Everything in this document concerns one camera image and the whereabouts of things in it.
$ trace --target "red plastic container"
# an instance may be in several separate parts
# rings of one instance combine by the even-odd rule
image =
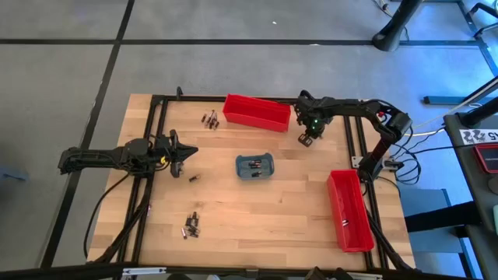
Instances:
[[[331,171],[327,185],[339,246],[344,252],[372,250],[374,239],[356,170]]]
[[[223,113],[229,122],[279,132],[289,130],[290,105],[229,94]]]

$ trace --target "blue tray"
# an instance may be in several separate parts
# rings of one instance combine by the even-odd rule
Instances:
[[[249,166],[249,162],[256,159],[261,160],[261,168],[251,169],[251,167]],[[269,153],[265,153],[264,155],[260,156],[238,156],[235,159],[235,167],[237,175],[242,180],[267,179],[275,172],[273,156]],[[261,171],[261,175],[259,177],[251,176],[254,172],[258,171]]]

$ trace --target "gray floor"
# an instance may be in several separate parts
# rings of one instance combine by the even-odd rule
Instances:
[[[125,0],[0,0],[0,38],[113,39],[125,6]],[[493,23],[482,12],[474,18],[478,26]],[[387,21],[370,0],[137,0],[125,38],[369,40]],[[424,4],[408,28],[412,40],[472,37],[455,4]],[[493,35],[485,40],[498,54]],[[0,186],[0,270],[37,266],[65,185],[55,168],[59,153],[78,145],[109,53],[110,46],[0,45],[0,165],[30,174],[27,183]],[[423,106],[423,96],[465,96],[492,77],[477,47],[384,53],[367,46],[123,46],[91,147],[115,146],[130,93],[171,94],[182,86],[186,94],[296,96],[308,89],[315,96],[389,100],[419,124],[448,109]],[[444,133],[421,147],[437,145],[449,145]],[[451,150],[420,159],[420,182],[402,187],[447,188],[452,204],[471,199]],[[84,262],[83,232],[106,178],[105,170],[83,172],[56,265]]]

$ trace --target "sticker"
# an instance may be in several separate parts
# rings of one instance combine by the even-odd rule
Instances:
[[[498,129],[461,129],[465,145],[498,142]]]

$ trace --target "wooden tabletop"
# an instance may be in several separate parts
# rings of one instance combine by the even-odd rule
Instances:
[[[151,95],[130,96],[118,145],[143,136],[150,99]],[[297,125],[294,113],[289,131],[279,133],[227,123],[222,108],[223,103],[217,102],[168,103],[164,134],[175,129],[181,143],[195,145],[199,150],[185,160],[180,178],[173,178],[169,169],[156,173],[140,263],[364,270],[362,253],[343,253],[338,246],[325,183],[331,170],[349,168],[343,118],[336,117],[326,127],[323,138],[306,148],[297,141],[304,127]],[[216,131],[201,124],[202,115],[213,109],[220,122]],[[372,150],[379,135],[368,121],[363,126],[368,149]],[[352,130],[359,151],[353,119]],[[275,160],[272,177],[240,180],[235,172],[235,158],[265,152]],[[201,178],[190,183],[188,178],[196,174]],[[124,171],[112,170],[107,187],[124,175]],[[394,180],[392,173],[383,171],[381,175]],[[89,260],[99,257],[121,230],[132,181],[125,180],[103,201]],[[415,267],[398,191],[383,180],[376,180],[375,189],[384,235],[403,259]],[[200,215],[201,232],[198,239],[184,240],[181,227],[193,211]],[[127,260],[134,240],[135,231],[131,234]],[[376,249],[373,260],[379,266]]]

